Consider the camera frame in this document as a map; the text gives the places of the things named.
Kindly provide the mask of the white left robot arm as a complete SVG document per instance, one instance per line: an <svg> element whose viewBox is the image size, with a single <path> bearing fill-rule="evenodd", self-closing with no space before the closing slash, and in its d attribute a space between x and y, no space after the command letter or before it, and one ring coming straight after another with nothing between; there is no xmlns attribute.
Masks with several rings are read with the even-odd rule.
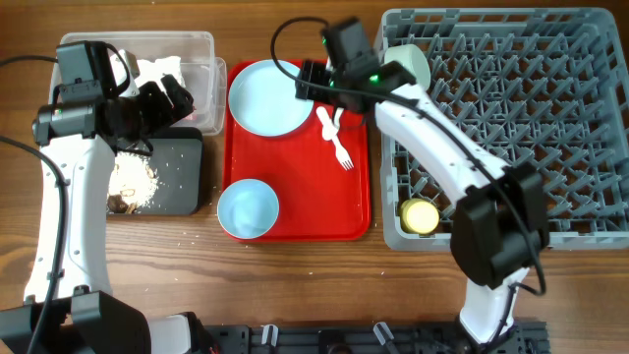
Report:
<svg viewBox="0 0 629 354"><path fill-rule="evenodd" d="M1 314L1 339L16 353L210 353L212 336L191 312L148 320L111 293L105 257L106 200L118 152L149 156L150 138L194 109L172 76L129 94L110 43L57 47L62 81L32 123L29 153L42 164L36 258L21 306Z"/></svg>

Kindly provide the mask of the yellow plastic cup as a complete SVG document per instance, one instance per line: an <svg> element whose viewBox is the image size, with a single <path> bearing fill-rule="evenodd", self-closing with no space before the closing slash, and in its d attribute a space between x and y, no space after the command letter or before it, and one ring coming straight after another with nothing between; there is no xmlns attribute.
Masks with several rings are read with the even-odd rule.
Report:
<svg viewBox="0 0 629 354"><path fill-rule="evenodd" d="M428 235L433 232L440 220L438 209L421 199L411 199L400 206L402 229L407 233Z"/></svg>

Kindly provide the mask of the green bowl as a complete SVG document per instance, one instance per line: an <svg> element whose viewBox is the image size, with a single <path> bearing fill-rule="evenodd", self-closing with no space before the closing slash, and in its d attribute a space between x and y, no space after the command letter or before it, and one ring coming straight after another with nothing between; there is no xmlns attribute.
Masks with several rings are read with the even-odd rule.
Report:
<svg viewBox="0 0 629 354"><path fill-rule="evenodd" d="M429 61L424 52L415 44L389 47L384 52L384 63L396 61L414 75L418 84L429 90L431 71Z"/></svg>

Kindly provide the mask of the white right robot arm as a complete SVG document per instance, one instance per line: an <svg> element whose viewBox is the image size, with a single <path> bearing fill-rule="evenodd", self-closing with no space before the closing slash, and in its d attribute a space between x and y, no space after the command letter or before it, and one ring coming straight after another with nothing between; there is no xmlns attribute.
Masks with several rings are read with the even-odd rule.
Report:
<svg viewBox="0 0 629 354"><path fill-rule="evenodd" d="M451 254L468 279L458 322L477 348L492 349L513 326L529 270L546 283L540 253L549 244L543 178L530 163L510 165L476 144L398 62L382 63L361 21L320 31L330 63L307 61L296 96L357 114L371 112L381 133L406 149L454 205Z"/></svg>

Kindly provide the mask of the light blue plate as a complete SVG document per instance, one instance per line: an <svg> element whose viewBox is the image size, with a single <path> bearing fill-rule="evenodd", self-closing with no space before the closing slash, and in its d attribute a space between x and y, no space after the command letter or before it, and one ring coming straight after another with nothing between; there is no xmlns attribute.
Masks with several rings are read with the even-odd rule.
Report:
<svg viewBox="0 0 629 354"><path fill-rule="evenodd" d="M230 86L228 104L238 125L266 138L297 130L314 109L311 100L296 97L295 82L271 59L249 64L236 75Z"/></svg>

